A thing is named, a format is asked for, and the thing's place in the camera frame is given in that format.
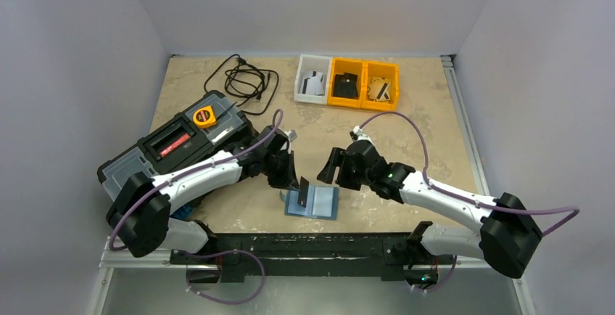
red label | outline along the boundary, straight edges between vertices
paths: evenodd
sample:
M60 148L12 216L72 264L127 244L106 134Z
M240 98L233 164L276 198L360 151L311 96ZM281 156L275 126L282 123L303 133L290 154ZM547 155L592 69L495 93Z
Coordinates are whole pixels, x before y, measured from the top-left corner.
M178 138L175 142L173 142L169 147L166 147L165 149L163 149L162 152L160 152L160 156L166 157L175 148L181 146L184 142L188 141L189 139L190 139L190 135L184 134L182 137Z

blue plastic card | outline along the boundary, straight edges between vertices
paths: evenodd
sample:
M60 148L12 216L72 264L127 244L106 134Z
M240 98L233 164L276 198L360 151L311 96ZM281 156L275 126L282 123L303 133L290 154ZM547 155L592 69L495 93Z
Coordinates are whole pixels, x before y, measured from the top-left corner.
M307 218L331 219L337 218L337 203L339 188L307 186L307 200L305 207L300 203L300 191L289 190L280 194L286 203L285 214Z

wire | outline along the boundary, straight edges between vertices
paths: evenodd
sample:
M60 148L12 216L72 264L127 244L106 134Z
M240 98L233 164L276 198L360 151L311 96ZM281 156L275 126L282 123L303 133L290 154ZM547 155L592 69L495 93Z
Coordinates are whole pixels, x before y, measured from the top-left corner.
M218 68L216 68L213 71L213 73L205 80L205 82L203 83L203 90L205 90L205 93L209 92L207 90L207 84L210 82L213 76L216 73L218 73L218 71L233 57L237 57L237 65L231 68L230 70L224 71L224 74L226 75L226 80L224 82L224 91L227 93L227 95L243 99L243 101L240 102L237 105L237 107L241 107L242 105L245 105L248 101L254 98L257 101L260 101L261 97L263 96L263 93L269 87L269 81L271 79L271 75L272 74L275 75L276 86L273 87L273 92L271 93L271 96L269 97L269 100L267 101L267 104L265 105L263 110L261 110L260 112L250 112L248 110L242 110L243 113L248 114L248 115L264 114L269 108L269 105L271 105L271 100L273 100L273 96L276 94L276 91L278 90L278 85L280 84L280 75L275 70L266 70L266 69L256 68L254 65L247 63L246 60L244 60L241 56L239 56L239 54L232 54L231 56L227 57L226 60L224 60L218 66ZM237 78L238 75L253 75L257 77L260 80L260 82L257 85L254 85L253 83L250 83L248 81L243 81L241 79L238 79ZM234 85L234 83L239 83L244 88L245 87L250 88L251 92L245 92L245 90L238 89L237 86Z
M185 171L183 173L178 174L177 176L174 176L174 177L170 178L168 181L165 181L165 182L163 182L161 184L158 184L157 186L155 186L154 188L149 190L147 193L145 193L129 209L127 209L127 211L124 213L122 218L120 218L118 223L115 225L115 228L113 228L113 230L111 231L109 249L111 251L119 251L119 250L123 250L123 249L126 248L126 246L117 247L117 246L114 245L115 239L117 238L117 234L120 232L120 229L122 228L122 226L124 225L124 223L126 222L128 217L130 217L130 215L132 215L134 213L134 211L136 211L136 209L139 206L141 206L143 203L145 203L145 201L148 200L154 193L158 192L159 190L161 190L163 188L168 187L173 182L175 182L175 181L177 181L179 179L182 179L183 177L186 177L188 175L192 175L193 173L201 171L201 170L204 170L206 168L210 168L210 167L213 167L213 166L216 166L216 165L220 165L222 163L226 163L227 161L240 158L240 157L246 155L247 153L253 151L257 147L259 147L261 144L265 143L271 137L273 137L273 135L278 130L280 124L282 123L282 119L284 119L284 112L282 110L278 109L273 114L273 120L272 120L273 128L267 133L267 135L265 137L263 137L258 142L254 143L252 146L246 148L245 150L242 150L241 152L233 155L232 157L227 157L227 158L224 158L224 159L221 159L221 160L216 160L216 161L214 161L212 163L205 163L203 165L191 168L190 170L187 170L187 171Z
M438 289L440 289L442 286L444 286L444 284L450 279L450 276L453 275L453 272L455 271L455 266L457 265L457 256L454 255L453 256L453 264L450 265L450 269L448 269L448 273L446 273L446 276L444 277L444 279L442 279L442 281L439 280L439 274L438 274L438 283L436 283L436 285L434 285L432 288L428 289L428 290L424 290L423 292L425 293L430 293L430 292L434 292L437 291Z
M566 206L566 207L562 207L562 208L552 208L552 209L548 209L548 210L517 210L517 209L513 209L513 208L501 208L500 206L484 204L482 202L479 202L479 201L476 201L476 200L472 200L472 199L470 199L468 197L464 197L463 195L459 195L459 194L447 191L446 189L440 188L440 187L436 186L435 184L432 184L429 181L429 177L427 176L427 168L429 167L429 156L427 154L427 143L425 142L425 138L423 138L423 134L421 133L421 130L418 129L418 126L414 123L414 121L412 121L412 119L410 119L410 117L408 117L407 115L404 115L404 114L402 114L400 112L394 111L394 110L388 110L388 111L384 111L384 112L380 112L380 113L377 113L375 115L372 115L366 121L364 121L359 126L359 128L363 128L365 125L367 125L373 119L376 119L377 117L379 117L381 115L385 115L385 114L394 114L394 115L397 115L399 117L404 118L407 122L409 122L412 125L412 127L414 128L414 130L418 134L418 137L421 140L421 145L423 146L423 154L424 154L424 157L425 157L425 166L423 167L423 180L425 181L425 184L427 184L427 186L429 186L430 188L432 188L436 192L440 192L440 193L442 193L444 195L448 195L449 197L453 197L455 199L462 200L465 203L469 203L469 204L472 204L472 205L478 205L480 208L489 208L491 210L500 211L500 212L504 212L504 213L513 213L513 214L517 214L517 215L525 215L525 216L543 215L544 216L544 215L554 215L554 214L557 214L557 213L570 212L569 215L567 215L566 217L562 218L559 222L557 222L554 225L552 225L551 227L547 228L542 233L543 236L547 236L550 233L554 232L557 228L563 226L566 222L568 222L571 219L573 219L581 211L577 206ZM436 284L436 286L434 286L430 290L426 290L426 292L433 292L433 291L439 289L446 281L448 281L448 279L450 278L450 275L453 273L453 270L455 269L455 265L456 264L457 264L457 256L455 255L455 256L453 256L453 266L451 266L451 268L450 268L448 274L446 275L446 277L442 280L442 282L438 282Z
M260 284L258 285L256 291L254 291L251 295L247 296L246 298L240 299L240 300L224 300L224 299L212 297L211 295L206 295L203 292L197 291L192 287L192 285L190 284L188 272L186 272L186 284L188 285L188 290L194 293L195 295L201 296L209 300L213 300L216 303L226 304L230 306L247 303L247 302L250 302L252 299L254 299L260 293L260 291L263 290L263 287L265 286L265 267L263 265L263 262L261 262L257 256L251 254L248 251L243 251L243 250L230 250L230 251L224 251L224 252L219 252L219 253L213 253L212 255L195 255L192 253L183 253L183 254L189 255L190 257L207 259L207 258L217 258L223 255L230 255L230 254L235 254L235 253L241 253L243 255L249 256L250 258L256 261L256 264L258 264L258 267L260 268L260 276L261 276Z

storage bin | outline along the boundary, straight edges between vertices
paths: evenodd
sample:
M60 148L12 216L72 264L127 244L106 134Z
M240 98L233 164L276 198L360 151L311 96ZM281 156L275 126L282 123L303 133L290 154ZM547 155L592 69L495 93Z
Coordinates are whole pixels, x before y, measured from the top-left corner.
M329 93L327 104L331 106L342 106L351 108L361 108L361 102L365 99L365 69L366 63L361 60L351 60L341 57L334 57L331 65L331 75L329 76ZM333 96L335 75L351 73L357 76L357 99Z
M317 103L326 105L329 93L329 75L331 74L331 63L333 57L301 55L299 58L299 68L297 77L294 80L294 100L295 102ZM305 72L316 71L323 73L325 93L323 96L309 95L302 93L303 75Z
M366 93L361 100L361 108L365 110L395 110L397 108L397 101L400 99L400 70L396 64L365 61L366 74L365 74L365 89ZM391 82L389 87L389 101L374 101L369 98L367 91L369 90L369 84L373 77L386 78Z

white storage bin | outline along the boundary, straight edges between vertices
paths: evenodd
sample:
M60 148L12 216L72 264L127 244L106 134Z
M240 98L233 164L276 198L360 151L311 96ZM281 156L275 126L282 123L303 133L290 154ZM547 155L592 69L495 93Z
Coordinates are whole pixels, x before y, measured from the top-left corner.
M329 95L329 75L331 74L331 64L333 57L301 55L299 58L299 68L297 68L297 77L294 79L294 100L295 102L317 103L326 105L327 96ZM323 82L325 94L323 96L301 94L301 83L305 72L315 70L323 73Z

